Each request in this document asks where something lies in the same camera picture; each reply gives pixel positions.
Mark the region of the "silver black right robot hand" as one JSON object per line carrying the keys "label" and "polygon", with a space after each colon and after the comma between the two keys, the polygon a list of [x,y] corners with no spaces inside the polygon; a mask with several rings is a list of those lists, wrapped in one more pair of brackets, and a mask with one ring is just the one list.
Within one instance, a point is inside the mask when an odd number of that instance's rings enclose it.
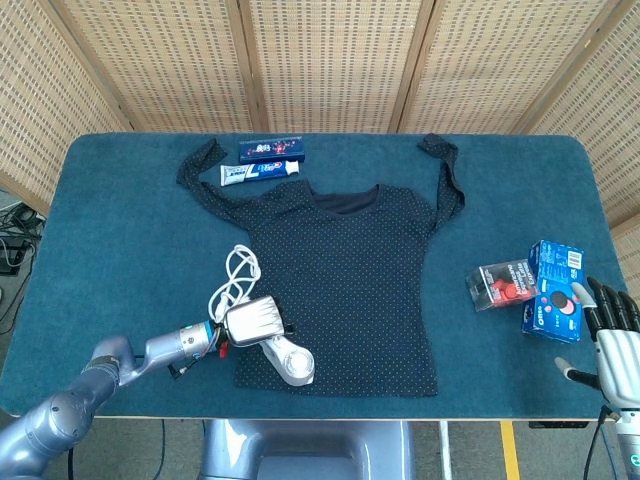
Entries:
{"label": "silver black right robot hand", "polygon": [[594,277],[587,286],[571,288],[582,307],[593,342],[597,371],[578,370],[561,357],[556,367],[570,381],[602,393],[617,409],[639,409],[639,306],[624,291],[616,291]]}

